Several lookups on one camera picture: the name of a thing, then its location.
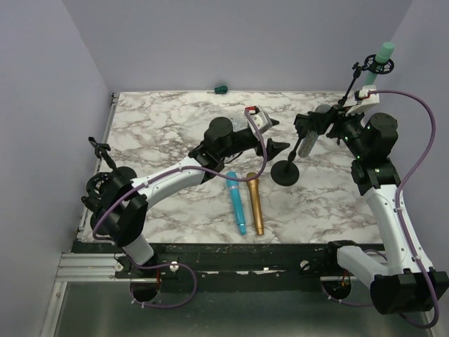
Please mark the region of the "silver mesh head microphone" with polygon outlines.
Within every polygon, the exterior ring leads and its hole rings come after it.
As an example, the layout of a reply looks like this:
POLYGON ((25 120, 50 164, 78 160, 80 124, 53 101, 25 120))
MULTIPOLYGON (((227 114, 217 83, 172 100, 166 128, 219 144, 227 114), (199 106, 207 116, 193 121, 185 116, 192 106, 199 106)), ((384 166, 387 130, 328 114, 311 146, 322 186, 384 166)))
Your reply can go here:
MULTIPOLYGON (((330 108, 331 108, 330 105, 322 104, 322 105, 319 105, 315 109, 315 112, 324 114, 324 113, 328 112, 328 110, 330 108)), ((319 138, 319 135, 316 131, 308 131, 306 134, 306 137, 301 142, 299 150, 297 151, 297 154, 299 155, 299 157, 301 157, 301 158, 308 157, 310 155, 314 145, 316 144, 316 141, 318 140, 318 138, 319 138)))

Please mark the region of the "black stand holding silver microphone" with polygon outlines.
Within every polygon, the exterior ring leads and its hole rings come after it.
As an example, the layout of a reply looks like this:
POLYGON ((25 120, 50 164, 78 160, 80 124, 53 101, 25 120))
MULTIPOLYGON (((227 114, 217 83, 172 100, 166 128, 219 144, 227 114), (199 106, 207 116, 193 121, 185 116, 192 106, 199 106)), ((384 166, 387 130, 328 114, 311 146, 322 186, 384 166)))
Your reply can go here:
POLYGON ((288 158, 286 160, 276 162, 272 166, 270 171, 272 180, 276 184, 284 187, 294 185, 300 177, 300 171, 298 167, 294 164, 294 160, 298 155, 297 151, 299 150, 301 142, 304 140, 306 136, 299 136, 299 135, 297 136, 298 136, 297 142, 294 145, 293 150, 290 151, 288 158))

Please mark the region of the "blue microphone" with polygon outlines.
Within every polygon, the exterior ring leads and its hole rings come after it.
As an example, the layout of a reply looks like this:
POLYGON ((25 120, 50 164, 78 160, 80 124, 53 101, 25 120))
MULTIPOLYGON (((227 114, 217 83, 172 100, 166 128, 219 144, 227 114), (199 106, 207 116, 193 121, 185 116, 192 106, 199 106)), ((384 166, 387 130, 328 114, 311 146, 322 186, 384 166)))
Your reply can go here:
POLYGON ((241 195, 239 192, 239 182, 235 180, 235 178, 238 178, 238 176, 234 171, 229 171, 227 173, 227 176, 230 178, 234 178, 233 180, 226 179, 226 184, 231 199, 236 226, 238 228, 239 234, 244 236, 246 235, 246 218, 243 210, 243 203, 241 201, 241 195))

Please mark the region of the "black shock mount desk stand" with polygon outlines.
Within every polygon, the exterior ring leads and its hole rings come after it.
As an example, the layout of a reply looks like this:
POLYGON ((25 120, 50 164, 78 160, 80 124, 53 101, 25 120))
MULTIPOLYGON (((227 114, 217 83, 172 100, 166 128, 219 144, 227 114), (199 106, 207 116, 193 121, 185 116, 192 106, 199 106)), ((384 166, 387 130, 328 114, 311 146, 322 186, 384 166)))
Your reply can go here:
POLYGON ((82 196, 81 202, 89 210, 94 212, 101 201, 102 191, 105 189, 115 174, 112 172, 99 172, 91 177, 86 183, 86 196, 82 196))

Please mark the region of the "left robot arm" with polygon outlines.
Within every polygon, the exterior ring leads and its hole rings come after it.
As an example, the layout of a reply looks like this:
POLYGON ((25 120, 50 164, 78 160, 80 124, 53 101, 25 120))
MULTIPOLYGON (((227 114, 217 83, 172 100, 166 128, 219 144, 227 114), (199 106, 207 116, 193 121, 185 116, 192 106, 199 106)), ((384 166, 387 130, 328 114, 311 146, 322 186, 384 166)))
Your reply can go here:
POLYGON ((93 176, 86 185, 82 202, 91 213, 94 239, 113 242, 132 260, 131 268, 140 277, 155 271, 154 250, 142 234, 151 207, 173 194, 204 184, 215 177, 224 178, 225 159, 252 150, 267 163, 289 143, 264 140, 263 133, 278 124, 264 112, 245 112, 246 123, 234 130, 231 119, 216 117, 208 125, 203 140, 177 164, 150 176, 139 178, 127 166, 117 166, 107 143, 90 138, 95 156, 110 170, 93 176))

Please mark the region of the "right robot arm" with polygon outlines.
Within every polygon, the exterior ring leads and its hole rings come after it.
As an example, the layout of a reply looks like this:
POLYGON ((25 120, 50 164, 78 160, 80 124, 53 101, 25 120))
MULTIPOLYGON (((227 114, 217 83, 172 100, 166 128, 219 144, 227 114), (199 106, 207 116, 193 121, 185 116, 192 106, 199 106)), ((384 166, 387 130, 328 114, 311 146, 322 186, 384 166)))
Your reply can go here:
POLYGON ((331 275, 347 270, 370 291, 376 310, 383 314, 424 312, 448 289, 448 275, 435 270, 422 249, 407 214, 399 187, 403 180, 389 158, 398 139, 397 121, 385 113, 347 115, 337 105, 320 106, 298 114, 298 138, 314 131, 342 141, 354 156, 351 176, 369 205, 387 255, 385 264, 371 258, 353 242, 330 243, 323 268, 331 275))

